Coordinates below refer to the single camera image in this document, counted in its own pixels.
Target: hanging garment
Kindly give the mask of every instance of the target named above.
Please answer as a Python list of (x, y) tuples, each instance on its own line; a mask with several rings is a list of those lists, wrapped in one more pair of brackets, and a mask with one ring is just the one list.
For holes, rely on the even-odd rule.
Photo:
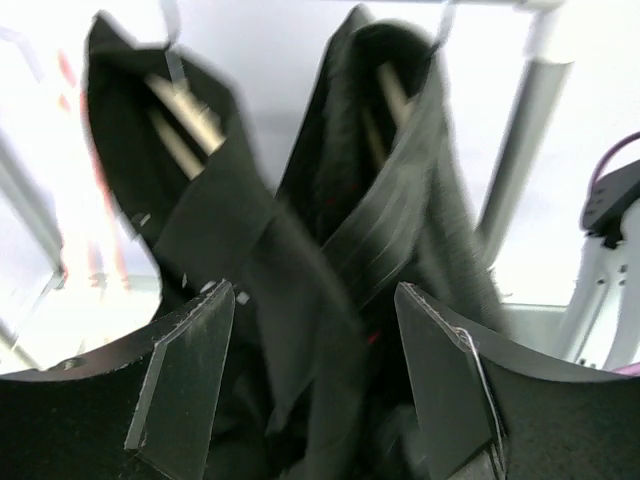
[(102, 348), (1, 376), (2, 478), (202, 478), (233, 311), (220, 282)]
[[(362, 324), (320, 249), (263, 185), (231, 89), (182, 56), (191, 94), (224, 137), (207, 154), (148, 86), (150, 75), (169, 79), (164, 49), (134, 49), (104, 15), (88, 48), (91, 133), (162, 271), (161, 313), (223, 278), (238, 295), (207, 478), (347, 478), (366, 385)], [(202, 169), (176, 162), (156, 112)]]
[[(395, 70), (411, 101), (404, 122), (385, 98), (381, 68)], [(446, 96), (421, 34), (372, 22), (356, 7), (328, 43), (278, 191), (342, 279), (372, 344), (360, 450), (375, 478), (410, 478), (411, 447), (402, 444), (417, 431), (415, 412), (413, 421), (406, 413), (413, 402), (395, 320), (397, 283), (420, 285), (452, 310), (510, 335), (465, 208)], [(378, 147), (368, 141), (372, 118)], [(378, 149), (388, 158), (376, 159)], [(411, 470), (418, 478), (420, 466)]]
[(530, 350), (413, 285), (396, 305), (431, 480), (640, 478), (640, 379)]

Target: white wall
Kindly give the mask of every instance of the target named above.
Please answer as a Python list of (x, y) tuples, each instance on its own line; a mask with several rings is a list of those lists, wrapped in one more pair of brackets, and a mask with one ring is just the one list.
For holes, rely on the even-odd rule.
[[(235, 80), (255, 128), (261, 168), (272, 185), (285, 166), (324, 44), (354, 4), (179, 1), (181, 43)], [(502, 288), (534, 303), (568, 300), (580, 258), (578, 219), (591, 169), (608, 146), (640, 126), (640, 2), (584, 4), (590, 35), (580, 40), (578, 62), (500, 258)], [(27, 33), (43, 56), (64, 46), (79, 69), (82, 40), (98, 8), (111, 11), (141, 42), (165, 38), (157, 0), (0, 0), (0, 18)], [(371, 2), (370, 8), (378, 17), (406, 19), (432, 32), (440, 12), (437, 5), (417, 3)], [(456, 153), (476, 213), (518, 85), (530, 22), (508, 8), (461, 6), (445, 49)], [(10, 109), (3, 114), (2, 106), (7, 102), (5, 90), (0, 95), (5, 123)], [(631, 146), (613, 165), (639, 154), (640, 145)], [(35, 157), (34, 171), (48, 172), (41, 182), (54, 191), (62, 188), (56, 169), (45, 170), (42, 163), (50, 164), (55, 152)], [(6, 267), (0, 262), (0, 268)]]

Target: purple cable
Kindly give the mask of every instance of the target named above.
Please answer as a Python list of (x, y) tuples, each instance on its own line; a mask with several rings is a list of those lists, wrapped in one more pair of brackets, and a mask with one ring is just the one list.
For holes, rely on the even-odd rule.
[(620, 367), (614, 370), (615, 373), (620, 375), (628, 375), (630, 377), (640, 377), (640, 363), (634, 363), (627, 365), (626, 367)]
[(632, 133), (631, 135), (623, 138), (618, 143), (616, 143), (613, 147), (607, 150), (607, 153), (603, 155), (598, 164), (596, 165), (593, 174), (591, 175), (591, 180), (589, 181), (589, 193), (593, 193), (593, 189), (596, 185), (596, 182), (600, 180), (602, 176), (602, 172), (613, 158), (613, 156), (622, 150), (624, 147), (629, 145), (630, 143), (635, 142), (636, 140), (640, 140), (640, 132)]

